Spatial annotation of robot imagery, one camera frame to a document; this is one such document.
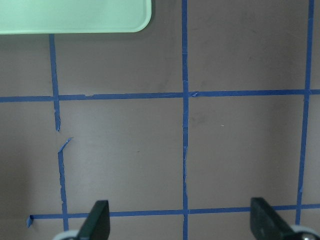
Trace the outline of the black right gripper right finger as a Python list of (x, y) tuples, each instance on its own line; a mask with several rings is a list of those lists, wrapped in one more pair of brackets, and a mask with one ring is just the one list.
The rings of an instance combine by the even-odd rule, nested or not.
[(297, 234), (262, 197), (250, 200), (250, 230), (256, 240), (297, 240)]

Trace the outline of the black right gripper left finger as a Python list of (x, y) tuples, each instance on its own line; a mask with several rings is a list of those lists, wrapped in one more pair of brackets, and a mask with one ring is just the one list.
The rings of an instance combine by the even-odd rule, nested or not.
[(81, 226), (78, 240), (108, 240), (110, 236), (110, 210), (108, 200), (98, 200)]

